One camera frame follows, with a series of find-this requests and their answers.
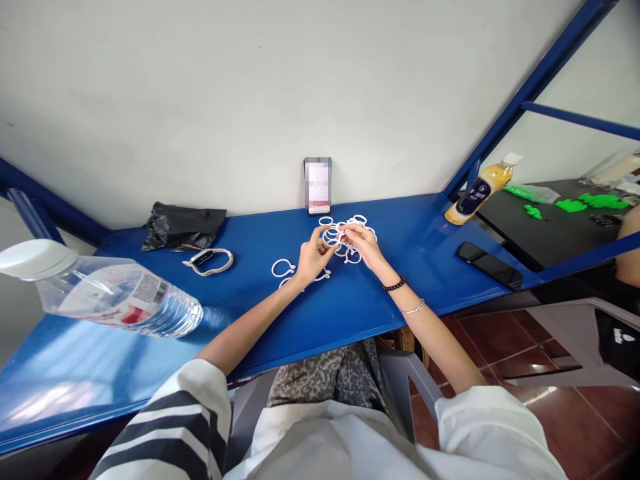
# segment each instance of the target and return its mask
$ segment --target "woman's left hand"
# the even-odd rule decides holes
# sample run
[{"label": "woman's left hand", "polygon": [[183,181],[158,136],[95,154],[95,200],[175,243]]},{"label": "woman's left hand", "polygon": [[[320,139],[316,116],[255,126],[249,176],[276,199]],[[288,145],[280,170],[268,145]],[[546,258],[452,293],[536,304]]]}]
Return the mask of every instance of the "woman's left hand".
[{"label": "woman's left hand", "polygon": [[331,226],[320,225],[313,231],[310,240],[300,246],[300,259],[294,278],[299,279],[304,286],[309,285],[317,278],[335,251],[338,250],[337,245],[327,247],[322,241],[322,232],[328,228]]}]

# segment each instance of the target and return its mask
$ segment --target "water bottle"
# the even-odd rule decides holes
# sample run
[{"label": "water bottle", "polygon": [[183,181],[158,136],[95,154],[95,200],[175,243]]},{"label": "water bottle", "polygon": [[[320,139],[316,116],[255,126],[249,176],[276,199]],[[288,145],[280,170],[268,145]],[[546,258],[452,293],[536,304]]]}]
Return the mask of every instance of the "water bottle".
[{"label": "water bottle", "polygon": [[198,300],[134,260],[78,256],[53,240],[0,252],[0,273],[35,282],[45,312],[151,337],[183,337],[203,316]]}]

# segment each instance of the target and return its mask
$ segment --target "black bag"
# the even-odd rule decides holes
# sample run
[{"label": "black bag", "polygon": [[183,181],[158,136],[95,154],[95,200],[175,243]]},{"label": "black bag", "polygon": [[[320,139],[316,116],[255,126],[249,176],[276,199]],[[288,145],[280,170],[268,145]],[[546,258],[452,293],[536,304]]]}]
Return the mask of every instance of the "black bag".
[{"label": "black bag", "polygon": [[141,251],[162,247],[173,247],[178,251],[207,249],[215,240],[226,214],[226,210],[192,209],[156,202],[149,220],[142,226],[149,228],[149,236]]}]

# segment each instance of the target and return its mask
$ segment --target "blue metal table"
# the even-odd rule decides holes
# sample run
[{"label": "blue metal table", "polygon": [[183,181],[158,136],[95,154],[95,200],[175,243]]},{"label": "blue metal table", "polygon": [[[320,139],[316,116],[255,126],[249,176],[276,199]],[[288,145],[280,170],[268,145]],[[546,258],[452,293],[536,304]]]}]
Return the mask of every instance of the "blue metal table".
[{"label": "blue metal table", "polygon": [[[382,252],[439,315],[499,297],[508,290],[455,257],[470,241],[539,282],[477,225],[444,220],[443,195],[335,205],[346,221],[368,218]],[[47,315],[0,373],[0,453],[71,435],[132,413],[226,325],[278,287],[275,260],[296,264],[300,244],[318,224],[303,209],[227,219],[216,247],[233,252],[230,270],[199,277],[181,264],[188,253],[140,253],[144,230],[110,235],[96,255],[130,257],[210,305],[215,316],[184,339],[155,339],[104,325]],[[283,312],[230,380],[404,326],[364,262],[329,262],[331,278],[310,285]]]}]

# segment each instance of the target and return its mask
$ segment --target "black phone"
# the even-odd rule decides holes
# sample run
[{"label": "black phone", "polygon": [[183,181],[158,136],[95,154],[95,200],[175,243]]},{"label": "black phone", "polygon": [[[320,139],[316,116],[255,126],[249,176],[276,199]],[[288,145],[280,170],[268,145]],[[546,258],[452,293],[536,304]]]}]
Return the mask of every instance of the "black phone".
[{"label": "black phone", "polygon": [[506,288],[513,291],[522,290],[522,273],[474,244],[464,242],[458,248],[457,256]]}]

